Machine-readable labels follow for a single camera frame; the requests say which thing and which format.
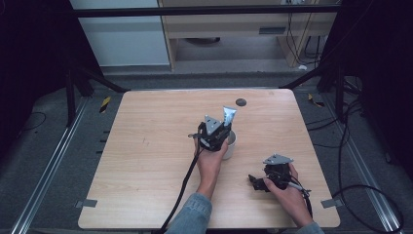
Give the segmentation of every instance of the person's arm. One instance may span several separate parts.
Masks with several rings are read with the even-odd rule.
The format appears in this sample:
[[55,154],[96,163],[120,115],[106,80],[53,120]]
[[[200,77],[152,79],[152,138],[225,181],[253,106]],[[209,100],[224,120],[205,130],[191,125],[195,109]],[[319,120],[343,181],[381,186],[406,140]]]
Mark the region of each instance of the person's arm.
[[[291,175],[298,179],[298,173],[292,164],[289,164]],[[265,185],[277,197],[282,208],[289,214],[297,227],[301,228],[297,233],[323,233],[319,225],[313,221],[307,210],[301,191],[287,186],[281,190],[268,178],[264,178]]]
[[212,212],[210,199],[218,180],[222,158],[227,149],[228,141],[225,140],[220,151],[211,152],[204,149],[201,152],[197,162],[201,176],[200,185],[197,192],[188,198],[173,219],[167,233],[206,233]]

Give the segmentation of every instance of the table top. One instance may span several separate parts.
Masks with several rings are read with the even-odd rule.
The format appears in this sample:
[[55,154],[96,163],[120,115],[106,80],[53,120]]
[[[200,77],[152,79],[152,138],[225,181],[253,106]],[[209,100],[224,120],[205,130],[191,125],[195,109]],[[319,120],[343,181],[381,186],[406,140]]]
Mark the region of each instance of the table top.
[[[246,106],[236,106],[244,98]],[[212,197],[208,228],[288,228],[293,221],[271,193],[255,191],[248,174],[265,175],[264,159],[274,153],[292,158],[299,180],[311,189],[314,220],[336,227],[331,199],[294,93],[290,90],[134,91],[124,94],[84,207],[85,229],[159,229],[173,208],[193,159],[194,141],[205,115],[223,120],[223,105],[238,109],[233,121],[237,142],[223,161]],[[200,181],[195,167],[180,207]]]

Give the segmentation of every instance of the paper cup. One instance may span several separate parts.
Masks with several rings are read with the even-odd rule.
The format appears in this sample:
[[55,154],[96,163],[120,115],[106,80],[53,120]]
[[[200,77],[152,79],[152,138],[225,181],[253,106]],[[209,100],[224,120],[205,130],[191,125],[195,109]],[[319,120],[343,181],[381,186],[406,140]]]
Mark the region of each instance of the paper cup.
[[230,135],[228,136],[228,150],[225,153],[224,157],[222,160],[227,160],[232,157],[234,153],[234,147],[235,147],[235,142],[237,141],[237,135],[233,131],[230,132]]

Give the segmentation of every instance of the person's right hand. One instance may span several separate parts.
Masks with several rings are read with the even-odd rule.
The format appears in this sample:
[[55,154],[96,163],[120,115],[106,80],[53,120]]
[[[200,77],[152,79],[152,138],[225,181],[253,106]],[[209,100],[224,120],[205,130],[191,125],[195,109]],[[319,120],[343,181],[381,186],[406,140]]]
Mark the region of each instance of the person's right hand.
[[[292,164],[289,164],[289,169],[291,175],[298,179],[298,173]],[[301,191],[291,186],[287,186],[285,190],[281,190],[268,178],[264,178],[264,182],[298,227],[303,227],[313,222]]]
[[[198,149],[198,140],[194,139],[195,150]],[[215,189],[218,180],[219,171],[221,169],[222,158],[228,150],[228,139],[222,143],[221,150],[208,151],[201,149],[198,158],[198,169],[200,171],[201,181],[197,192],[204,194],[209,200],[212,198],[213,190]]]

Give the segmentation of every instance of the gray floor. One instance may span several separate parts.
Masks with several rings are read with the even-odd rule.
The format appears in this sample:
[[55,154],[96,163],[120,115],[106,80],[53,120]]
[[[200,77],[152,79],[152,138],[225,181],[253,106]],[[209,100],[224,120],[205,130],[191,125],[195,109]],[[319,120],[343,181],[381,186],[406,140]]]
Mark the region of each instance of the gray floor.
[[[200,44],[182,40],[177,54],[174,71],[142,72],[139,76],[107,76],[113,82],[133,90],[144,89],[198,89],[198,88],[276,88],[300,77],[305,71],[298,67],[288,67],[276,38],[221,38],[214,44]],[[315,90],[317,78],[295,89],[297,102],[306,123],[334,118],[329,103],[331,93],[319,95]],[[94,95],[87,98],[84,117],[62,158],[58,170],[33,217],[31,233],[89,233],[77,225],[80,209],[74,207],[76,201],[86,198],[104,148],[106,131],[111,129],[122,94],[93,82]],[[308,100],[308,93],[327,104],[314,105]],[[111,96],[105,113],[98,112],[103,99]],[[350,103],[356,97],[346,95]],[[84,98],[77,95],[77,103]],[[40,98],[23,131],[14,144],[8,164],[1,166],[0,177],[0,233],[9,233],[29,200],[32,191],[48,166],[51,156],[65,131],[66,109],[64,90],[56,91]],[[328,120],[309,124],[311,129]],[[318,131],[309,131],[315,145],[322,171],[331,193],[338,190],[338,145],[342,125],[332,124]],[[371,129],[362,109],[349,117],[350,140],[347,140],[340,158],[343,186],[365,183],[368,173],[377,187],[396,201],[404,214],[405,233],[413,233],[412,181],[397,163],[388,164],[385,152]],[[360,161],[367,171],[361,171]],[[370,225],[383,229],[382,220],[377,215],[377,207],[364,189],[346,192],[347,205]],[[326,233],[375,233],[358,222],[345,207],[338,208],[341,224]],[[265,233],[266,230],[226,230],[211,233]]]

